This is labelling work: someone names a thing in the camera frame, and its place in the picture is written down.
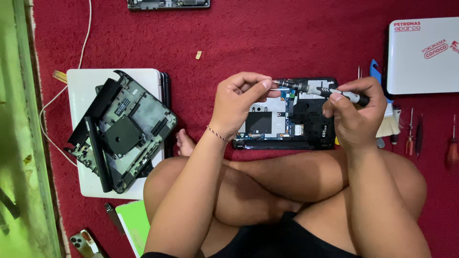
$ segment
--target foot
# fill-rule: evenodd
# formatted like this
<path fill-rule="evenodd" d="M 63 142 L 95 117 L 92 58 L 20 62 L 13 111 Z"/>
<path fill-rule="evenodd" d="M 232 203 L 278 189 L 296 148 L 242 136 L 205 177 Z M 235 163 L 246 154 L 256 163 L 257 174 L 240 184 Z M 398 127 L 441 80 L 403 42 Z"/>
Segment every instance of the foot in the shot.
<path fill-rule="evenodd" d="M 186 135 L 185 129 L 181 129 L 175 134 L 175 137 L 177 138 L 177 146 L 180 148 L 179 155 L 189 157 L 195 149 L 196 144 Z"/>

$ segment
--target black screwdriver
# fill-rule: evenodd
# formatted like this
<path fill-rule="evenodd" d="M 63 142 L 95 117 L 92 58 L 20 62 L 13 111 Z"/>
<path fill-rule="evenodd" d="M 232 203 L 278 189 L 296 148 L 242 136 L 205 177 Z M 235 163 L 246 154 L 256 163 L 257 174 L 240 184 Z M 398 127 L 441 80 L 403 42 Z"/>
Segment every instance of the black screwdriver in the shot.
<path fill-rule="evenodd" d="M 334 92 L 345 96 L 348 100 L 352 103 L 359 104 L 361 107 L 368 105 L 370 102 L 370 98 L 365 95 L 358 95 L 352 92 L 342 92 L 339 90 L 324 88 L 324 87 L 313 87 L 307 84 L 303 84 L 299 81 L 294 81 L 292 79 L 284 79 L 284 80 L 273 80 L 273 82 L 280 87 L 291 88 L 294 90 L 298 90 L 300 92 L 305 92 L 306 94 L 314 94 L 318 96 L 322 96 L 324 98 L 329 98 L 330 95 Z"/>

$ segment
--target green book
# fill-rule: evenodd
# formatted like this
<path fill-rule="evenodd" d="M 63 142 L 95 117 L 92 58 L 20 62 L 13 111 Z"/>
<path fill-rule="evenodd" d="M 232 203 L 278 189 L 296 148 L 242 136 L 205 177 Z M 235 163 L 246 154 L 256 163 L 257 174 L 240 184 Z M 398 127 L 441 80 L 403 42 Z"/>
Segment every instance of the green book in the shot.
<path fill-rule="evenodd" d="M 145 249 L 150 223 L 146 216 L 144 201 L 128 202 L 115 208 L 129 243 L 139 258 Z"/>

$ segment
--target left hand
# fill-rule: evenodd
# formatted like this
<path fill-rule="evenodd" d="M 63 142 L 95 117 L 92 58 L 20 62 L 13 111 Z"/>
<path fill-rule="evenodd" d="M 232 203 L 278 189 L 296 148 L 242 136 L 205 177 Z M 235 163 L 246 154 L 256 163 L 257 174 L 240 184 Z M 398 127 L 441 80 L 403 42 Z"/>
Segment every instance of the left hand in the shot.
<path fill-rule="evenodd" d="M 209 127 L 227 140 L 233 139 L 247 119 L 250 106 L 280 97 L 272 78 L 258 73 L 242 72 L 218 84 Z"/>

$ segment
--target carpet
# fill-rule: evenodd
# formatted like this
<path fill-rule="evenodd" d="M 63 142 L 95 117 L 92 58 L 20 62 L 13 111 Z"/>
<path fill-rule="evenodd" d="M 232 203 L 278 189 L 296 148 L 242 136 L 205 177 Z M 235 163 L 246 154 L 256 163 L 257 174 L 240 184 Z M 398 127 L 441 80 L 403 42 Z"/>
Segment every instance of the carpet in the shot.
<path fill-rule="evenodd" d="M 94 0 L 82 68 L 156 68 L 169 73 L 178 128 L 186 128 L 198 140 L 211 118 L 217 84 L 232 74 L 331 76 L 343 84 L 356 79 L 358 65 L 368 76 L 372 58 L 383 63 L 385 29 L 393 20 L 454 16 L 459 16 L 456 0 L 213 0 L 210 10 L 133 13 L 126 0 Z M 53 71 L 78 66 L 88 18 L 88 1 L 34 1 L 44 103 L 64 87 L 52 78 Z M 198 51 L 200 60 L 195 59 Z M 395 101 L 402 107 L 403 126 L 409 123 L 412 107 L 415 118 L 424 116 L 424 149 L 419 159 L 410 159 L 427 180 L 419 224 L 435 258 L 459 257 L 459 172 L 444 166 L 458 101 L 459 94 L 412 95 Z M 72 132 L 68 103 L 64 93 L 46 111 L 48 133 L 60 147 L 68 146 Z M 403 154 L 406 136 L 404 129 L 394 152 Z M 226 157 L 247 161 L 296 152 L 228 148 Z M 134 257 L 127 238 L 118 234 L 103 207 L 106 202 L 127 201 L 83 197 L 76 168 L 53 146 L 50 154 L 67 237 L 89 228 L 110 257 Z M 71 254 L 78 257 L 73 247 Z"/>

